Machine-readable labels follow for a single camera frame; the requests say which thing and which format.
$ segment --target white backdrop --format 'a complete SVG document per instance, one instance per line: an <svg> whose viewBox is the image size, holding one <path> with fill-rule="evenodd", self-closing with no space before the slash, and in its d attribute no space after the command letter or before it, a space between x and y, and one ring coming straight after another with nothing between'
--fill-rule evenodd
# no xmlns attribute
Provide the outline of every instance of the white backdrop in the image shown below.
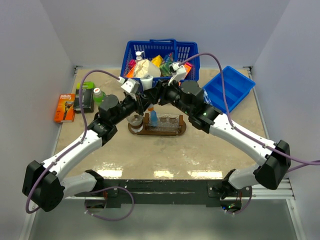
<svg viewBox="0 0 320 240"><path fill-rule="evenodd" d="M26 166L48 158L72 64L39 0L0 0L0 239L19 238Z"/></svg>
<svg viewBox="0 0 320 240"><path fill-rule="evenodd" d="M40 0L71 61L120 67L129 40L198 43L223 65L252 66L289 0ZM213 67L209 57L202 67Z"/></svg>
<svg viewBox="0 0 320 240"><path fill-rule="evenodd" d="M304 160L320 159L319 10L318 0L291 0L253 67L270 137ZM319 170L289 175L308 240L320 236Z"/></svg>

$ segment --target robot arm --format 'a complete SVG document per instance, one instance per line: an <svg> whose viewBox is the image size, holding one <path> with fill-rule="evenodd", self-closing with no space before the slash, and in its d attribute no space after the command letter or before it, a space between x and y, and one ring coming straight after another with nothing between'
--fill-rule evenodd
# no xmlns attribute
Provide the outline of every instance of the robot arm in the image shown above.
<svg viewBox="0 0 320 240"><path fill-rule="evenodd" d="M222 199L234 196L243 187L256 184L261 184L268 189L276 189L290 167L290 160L255 144L234 130L229 125L225 114L204 102L204 91L197 82L185 81L179 86L176 80L179 80L183 75L183 68L179 68L173 75L178 76L178 79L175 78L171 82L160 80L155 87L145 89L143 93L138 92L139 83L137 81L128 79L125 82L123 80L124 100L119 102L115 95L105 97L94 121L87 127L85 140L50 169L37 186L31 199L48 212L54 209L65 197L81 192L90 192L93 189L102 189L99 182L103 178L94 171L87 171L79 176L66 179L65 176L88 154L102 147L116 134L116 124L133 112L142 115L150 104L172 104L188 115L189 122L195 128L228 141L248 154L257 163L253 167L233 169L227 174L221 185L215 188ZM276 144L236 123L235 125L250 136L261 139L268 146L274 146L275 149L287 154L290 151L289 145L284 141ZM71 145L79 142L81 138L82 136ZM33 161L27 166L22 189L26 196L29 195L40 174L63 152L64 150L42 163Z"/></svg>

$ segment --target table surface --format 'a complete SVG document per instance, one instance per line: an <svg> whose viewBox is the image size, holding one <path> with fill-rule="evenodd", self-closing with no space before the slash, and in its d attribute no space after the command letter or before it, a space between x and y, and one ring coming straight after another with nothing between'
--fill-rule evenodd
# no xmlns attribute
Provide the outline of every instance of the table surface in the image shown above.
<svg viewBox="0 0 320 240"><path fill-rule="evenodd" d="M76 73L72 92L76 85L90 69L79 69ZM119 76L120 69L106 69ZM248 76L245 69L239 72ZM201 69L199 86L204 86L219 71L217 69ZM106 94L114 94L120 100L124 94L120 84L103 73L92 73L86 79ZM188 117L172 105L156 105L154 110L163 114L182 114L186 122L186 132L181 136L137 136L128 130L127 120L116 127L118 132L103 147L88 155L68 176L75 176L85 170L92 169L104 178L114 179L221 179L231 169L242 169L255 162L228 142L194 128ZM87 122L94 119L94 113L86 113ZM265 137L253 91L232 111L232 119L250 131ZM63 123L58 138L56 152L61 151L84 130L80 114L76 114L74 122Z"/></svg>

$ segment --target blue liquid tube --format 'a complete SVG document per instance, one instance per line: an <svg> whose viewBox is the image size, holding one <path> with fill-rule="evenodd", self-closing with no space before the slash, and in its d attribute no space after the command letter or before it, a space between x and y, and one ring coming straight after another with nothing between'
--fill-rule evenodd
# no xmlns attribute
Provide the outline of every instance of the blue liquid tube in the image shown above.
<svg viewBox="0 0 320 240"><path fill-rule="evenodd" d="M152 110L150 112L150 123L151 123L152 127L158 126L158 117L157 117L157 113L155 110Z"/></svg>

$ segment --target white bottle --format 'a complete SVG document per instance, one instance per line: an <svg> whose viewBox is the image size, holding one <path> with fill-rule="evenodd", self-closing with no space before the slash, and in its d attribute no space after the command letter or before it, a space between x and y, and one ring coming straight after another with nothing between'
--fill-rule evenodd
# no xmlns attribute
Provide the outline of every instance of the white bottle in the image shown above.
<svg viewBox="0 0 320 240"><path fill-rule="evenodd" d="M136 52L135 52L135 56L136 56L135 62L136 62L136 63L138 63L139 61L142 60L141 54L143 54L144 52L145 52L145 51L136 51Z"/></svg>

